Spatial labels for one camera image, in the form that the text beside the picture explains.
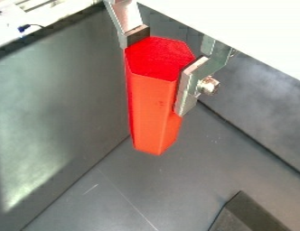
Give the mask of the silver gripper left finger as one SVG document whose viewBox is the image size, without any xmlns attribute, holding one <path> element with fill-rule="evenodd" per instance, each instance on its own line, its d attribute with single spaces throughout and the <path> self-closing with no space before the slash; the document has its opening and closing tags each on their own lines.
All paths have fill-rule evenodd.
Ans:
<svg viewBox="0 0 300 231">
<path fill-rule="evenodd" d="M 103 0 L 107 13 L 117 27 L 119 47 L 126 49 L 150 36 L 135 0 Z"/>
</svg>

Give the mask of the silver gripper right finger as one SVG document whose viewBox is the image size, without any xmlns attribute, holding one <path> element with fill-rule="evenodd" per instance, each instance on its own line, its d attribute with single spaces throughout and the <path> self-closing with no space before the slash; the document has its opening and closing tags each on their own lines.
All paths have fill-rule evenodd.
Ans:
<svg viewBox="0 0 300 231">
<path fill-rule="evenodd" d="M 181 72 L 181 80 L 174 103 L 178 116 L 194 108 L 201 94 L 211 96 L 218 91 L 220 82 L 213 74 L 228 64 L 237 53 L 233 47 L 205 35 L 201 43 L 202 56 Z"/>
</svg>

